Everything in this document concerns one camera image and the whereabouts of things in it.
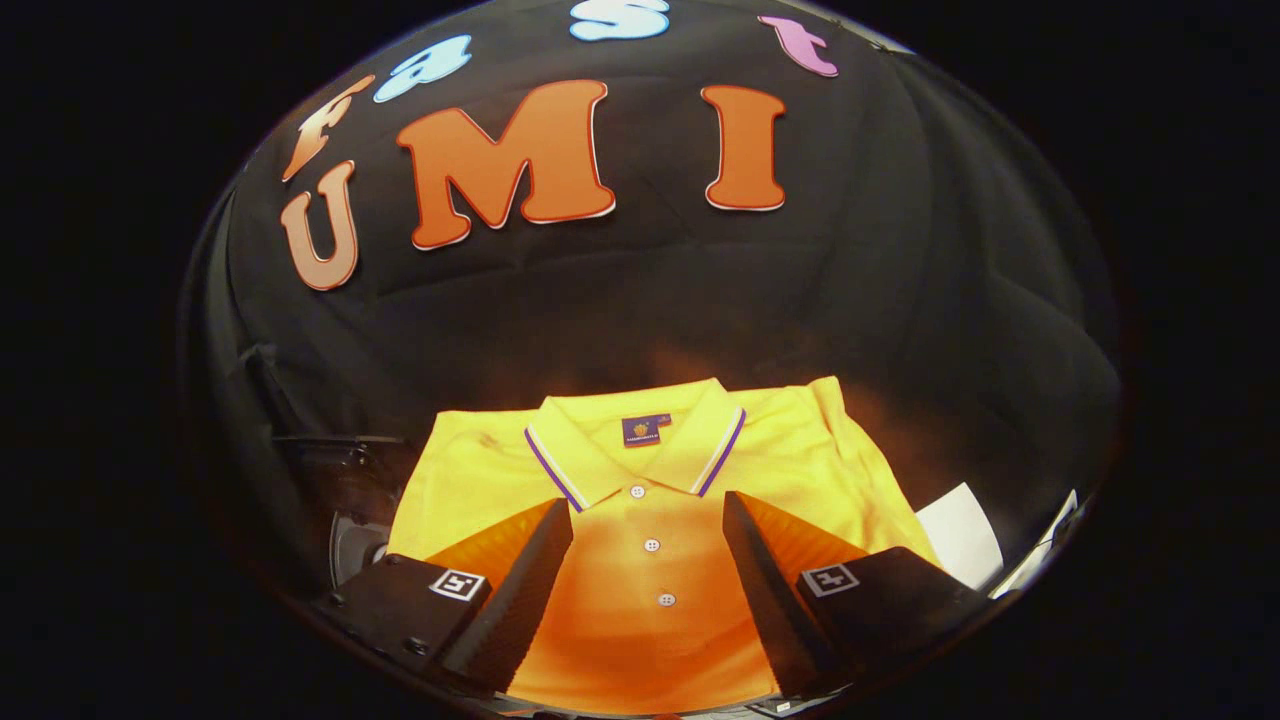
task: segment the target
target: white paper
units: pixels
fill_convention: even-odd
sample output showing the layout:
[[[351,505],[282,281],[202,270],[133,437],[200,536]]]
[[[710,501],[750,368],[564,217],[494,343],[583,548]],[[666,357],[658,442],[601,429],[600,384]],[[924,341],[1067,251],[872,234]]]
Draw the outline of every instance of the white paper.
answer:
[[[1075,497],[1075,491],[1073,489],[1068,496],[1066,501],[1062,502],[1061,510],[1057,511],[1057,516],[1050,523],[1048,529],[1041,536],[1041,539],[1036,543],[1036,547],[1027,555],[1027,557],[1014,568],[1014,571],[1005,578],[1005,582],[1000,583],[996,589],[991,591],[991,598],[995,600],[1011,589],[1018,589],[1030,582],[1036,577],[1036,571],[1039,566],[1044,564],[1044,556],[1050,551],[1050,541],[1053,538],[1053,528],[1066,518],[1066,514],[1075,510],[1078,502]]]
[[[942,569],[970,588],[982,587],[1005,566],[991,521],[966,483],[960,483],[915,516],[924,525]]]

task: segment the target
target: collar stripe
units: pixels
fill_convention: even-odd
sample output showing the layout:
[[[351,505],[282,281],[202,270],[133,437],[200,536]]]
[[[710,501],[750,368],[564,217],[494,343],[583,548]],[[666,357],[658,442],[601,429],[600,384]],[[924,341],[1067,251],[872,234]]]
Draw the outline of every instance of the collar stripe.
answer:
[[[573,480],[571,480],[568,478],[568,473],[566,473],[564,469],[559,466],[559,462],[556,461],[556,456],[552,455],[552,451],[547,450],[547,443],[543,442],[543,437],[540,434],[538,434],[538,429],[534,428],[532,424],[529,425],[529,432],[534,436],[534,442],[538,443],[538,450],[541,451],[541,455],[547,459],[547,462],[549,462],[550,466],[554,469],[554,473],[553,473],[552,477],[554,478],[554,477],[558,475],[559,479],[564,483],[564,486],[561,489],[566,489],[567,488],[568,493],[566,493],[566,495],[571,495],[572,497],[576,497],[579,505],[584,510],[588,509],[588,507],[590,507],[591,503],[588,502],[586,496],[582,495],[582,491],[577,489],[577,486],[573,484]]]
[[[707,495],[707,491],[712,487],[712,480],[716,479],[716,475],[719,473],[719,469],[724,466],[724,460],[727,460],[728,454],[733,451],[733,443],[737,442],[737,433],[742,430],[744,423],[746,423],[746,410],[742,410],[740,407],[737,421],[736,423],[732,420],[730,421],[728,429],[724,430],[724,437],[721,438],[721,446],[716,448],[716,455],[712,455],[712,459],[707,461],[708,466],[712,464],[712,461],[716,462],[716,466],[712,468],[712,471],[709,474],[707,474],[707,480],[703,482],[701,489],[698,491],[698,497],[703,497],[704,495]],[[707,468],[703,468],[703,473],[707,473]]]
[[[573,495],[570,493],[568,488],[564,487],[564,483],[568,482],[568,478],[564,478],[564,482],[561,482],[561,479],[556,474],[556,471],[552,470],[552,466],[547,464],[547,457],[543,457],[543,454],[539,452],[538,446],[540,445],[540,442],[534,442],[534,437],[536,437],[536,430],[534,430],[532,425],[530,425],[529,428],[525,428],[525,442],[529,443],[529,450],[534,451],[534,456],[538,457],[538,461],[543,464],[543,470],[547,470],[547,474],[552,478],[552,482],[556,483],[556,487],[558,487],[561,489],[561,492],[568,500],[570,505],[573,506],[573,510],[577,510],[579,512],[581,512],[582,511],[582,506],[579,505],[579,502],[573,497]]]

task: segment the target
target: blue letter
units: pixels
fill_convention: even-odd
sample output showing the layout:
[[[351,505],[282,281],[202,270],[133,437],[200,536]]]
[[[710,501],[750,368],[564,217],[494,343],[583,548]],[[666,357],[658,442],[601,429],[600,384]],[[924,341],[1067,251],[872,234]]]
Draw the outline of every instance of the blue letter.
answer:
[[[378,92],[374,94],[374,102],[387,102],[399,97],[408,88],[419,83],[435,82],[442,77],[467,64],[471,55],[467,55],[470,35],[460,35],[422,50],[408,60],[404,60],[392,70],[392,77]]]
[[[586,0],[573,5],[568,14],[584,20],[568,32],[588,42],[609,38],[653,37],[667,29],[671,8],[663,0]]]

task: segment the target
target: pink letter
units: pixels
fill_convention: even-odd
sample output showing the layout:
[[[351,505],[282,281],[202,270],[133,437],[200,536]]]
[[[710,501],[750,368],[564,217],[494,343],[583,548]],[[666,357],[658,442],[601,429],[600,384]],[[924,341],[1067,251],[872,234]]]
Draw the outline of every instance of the pink letter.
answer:
[[[836,65],[832,65],[819,58],[818,53],[813,49],[814,45],[818,47],[826,47],[827,42],[817,35],[809,35],[809,31],[806,31],[803,24],[795,20],[771,18],[767,15],[756,15],[756,18],[762,23],[773,26],[773,29],[778,31],[778,42],[782,44],[782,51],[786,53],[788,58],[795,60],[797,65],[823,77],[836,77],[840,74]]]

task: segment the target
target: black cloth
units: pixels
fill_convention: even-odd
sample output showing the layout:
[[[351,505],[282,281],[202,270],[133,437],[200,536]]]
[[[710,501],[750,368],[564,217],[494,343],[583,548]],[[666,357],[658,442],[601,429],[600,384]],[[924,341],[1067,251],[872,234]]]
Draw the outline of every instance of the black cloth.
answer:
[[[842,5],[1007,113],[1064,174],[1128,278],[1138,332],[1125,388],[1138,395],[1120,465],[1043,580],[954,652],[836,716],[1267,716],[1274,562],[1271,523],[1254,515],[1275,486],[1260,392],[1274,374],[1275,250],[1274,233],[1257,232],[1271,213],[1253,178],[1267,169],[1257,58],[1270,26],[1230,3]],[[33,17],[41,9],[47,18]],[[32,547],[54,539],[54,552],[24,553],[12,582],[31,605],[19,706],[27,691],[26,705],[65,716],[449,716],[251,582],[274,544],[246,538],[229,557],[192,493],[173,377],[183,270],[247,151],[321,83],[442,12],[421,0],[15,8],[14,78],[35,99],[12,109],[18,217],[38,223],[15,225],[12,334],[18,357],[47,352],[31,372],[10,368],[13,447],[40,460],[12,473],[14,516]],[[46,252],[47,265],[23,272]],[[874,398],[854,400],[868,421]],[[923,405],[870,413],[887,452],[914,447],[896,456],[900,477],[933,452],[899,439],[899,416]],[[225,520],[239,534],[257,527]]]
[[[210,255],[204,323],[221,421],[282,528],[303,500],[269,457],[271,434],[425,443],[440,410],[536,407],[548,395],[717,377],[728,389],[835,374],[849,413],[886,451],[911,505],[974,489],[1010,565],[1073,488],[1101,477],[1119,404],[1110,281],[1089,225],[1037,150],[927,60],[777,3],[690,1],[635,41],[581,42],[559,3],[493,3],[406,36],[301,102],[233,183]],[[840,68],[790,60],[758,14],[801,22]],[[375,104],[390,70],[467,33],[471,60]],[[372,73],[328,145],[288,182],[297,128]],[[590,78],[599,177],[617,208],[534,224],[472,218],[422,252],[412,120],[461,108],[500,137],[535,87]],[[780,97],[774,172],[786,204],[724,211],[714,109],[699,91]],[[280,211],[312,192],[316,250],[332,249],[325,172],[349,181],[360,264],[307,287]],[[298,547],[306,542],[297,537]]]

